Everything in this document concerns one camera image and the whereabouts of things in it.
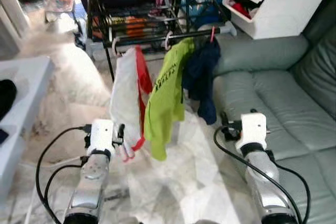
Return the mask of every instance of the folded cloth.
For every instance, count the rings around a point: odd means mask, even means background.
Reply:
[[[0,121],[11,109],[16,93],[17,89],[14,82],[11,80],[0,81]]]
[[[216,109],[212,99],[213,70],[220,56],[217,40],[207,41],[191,55],[182,75],[182,87],[189,91],[189,98],[200,101],[197,114],[207,124],[216,122]]]

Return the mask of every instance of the white storage box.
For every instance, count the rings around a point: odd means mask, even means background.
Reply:
[[[252,19],[233,9],[223,0],[232,14],[232,22],[253,39],[276,38],[299,35],[322,0],[251,0],[263,1]]]

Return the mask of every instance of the black cable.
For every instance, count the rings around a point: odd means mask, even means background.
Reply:
[[[311,206],[311,195],[310,195],[310,189],[309,189],[308,183],[306,182],[306,180],[299,173],[295,172],[294,170],[286,168],[286,167],[283,167],[283,166],[277,164],[275,161],[273,161],[273,163],[278,168],[296,175],[302,181],[303,185],[305,186],[304,188],[305,188],[306,194],[307,194],[307,208],[306,208],[305,217],[303,219],[303,224],[306,224],[308,222],[308,218],[309,218],[309,214],[310,214],[310,206]]]
[[[58,134],[48,145],[47,147],[43,150],[42,154],[40,155],[40,158],[38,159],[37,165],[36,165],[36,174],[35,174],[35,181],[36,181],[36,191],[37,191],[37,195],[39,197],[39,199],[41,200],[43,206],[46,208],[47,212],[50,214],[50,216],[52,217],[53,221],[56,224],[61,224],[61,222],[58,220],[58,218],[56,217],[56,215],[54,214],[54,212],[52,211],[52,209],[49,207],[49,204],[47,201],[45,201],[42,192],[41,192],[41,187],[40,187],[40,180],[39,180],[39,174],[40,174],[40,167],[41,167],[41,163],[42,163],[42,159],[44,157],[44,155],[46,154],[46,152],[50,149],[50,147],[65,133],[69,132],[69,131],[73,131],[73,130],[85,130],[85,127],[81,126],[81,127],[72,127],[72,128],[68,128],[64,131],[62,131],[60,134]]]
[[[286,189],[284,189],[278,182],[276,182],[274,179],[270,178],[266,173],[264,173],[262,170],[260,170],[258,167],[250,164],[249,162],[247,162],[246,160],[244,160],[243,158],[239,157],[238,155],[232,153],[231,151],[227,150],[226,148],[222,147],[218,141],[217,141],[217,134],[219,133],[219,131],[223,130],[224,128],[226,128],[226,125],[223,125],[221,127],[219,127],[218,129],[216,129],[215,133],[214,133],[214,142],[217,145],[217,147],[219,149],[221,149],[223,152],[225,152],[226,154],[230,155],[231,157],[235,158],[236,160],[240,161],[241,163],[245,164],[246,166],[250,167],[251,169],[253,169],[254,171],[256,171],[257,173],[259,173],[261,176],[263,176],[264,178],[266,178],[267,180],[269,180],[272,184],[274,184],[276,187],[278,187],[288,198],[288,200],[290,201],[290,203],[292,204],[295,214],[298,218],[298,222],[299,224],[303,224],[302,223],[302,218],[301,218],[301,214],[300,211],[298,209],[298,206],[296,205],[294,199],[290,196],[290,194],[286,191]]]
[[[50,176],[48,183],[46,185],[46,189],[44,191],[44,200],[47,202],[47,204],[49,205],[49,201],[48,201],[48,193],[49,193],[49,189],[50,189],[50,185],[51,182],[53,182],[52,180],[54,179],[54,177],[57,175],[58,172],[60,172],[61,170],[65,169],[65,168],[81,168],[81,165],[64,165],[61,167],[58,167],[53,174]]]

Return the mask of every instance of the dark blue clothing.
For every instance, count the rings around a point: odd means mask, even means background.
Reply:
[[[213,102],[213,70],[221,56],[217,40],[209,40],[196,49],[183,69],[182,87],[189,91],[189,98],[200,101],[197,114],[207,124],[216,122]]]

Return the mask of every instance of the gray leather sofa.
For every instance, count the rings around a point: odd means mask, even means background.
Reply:
[[[239,120],[252,108],[266,115],[267,143],[277,162],[309,184],[308,223],[335,224],[336,0],[324,0],[301,36],[251,40],[244,34],[218,35],[217,40],[222,51],[214,79],[217,112],[224,110],[229,120]],[[302,183],[286,172],[280,176],[303,218]]]

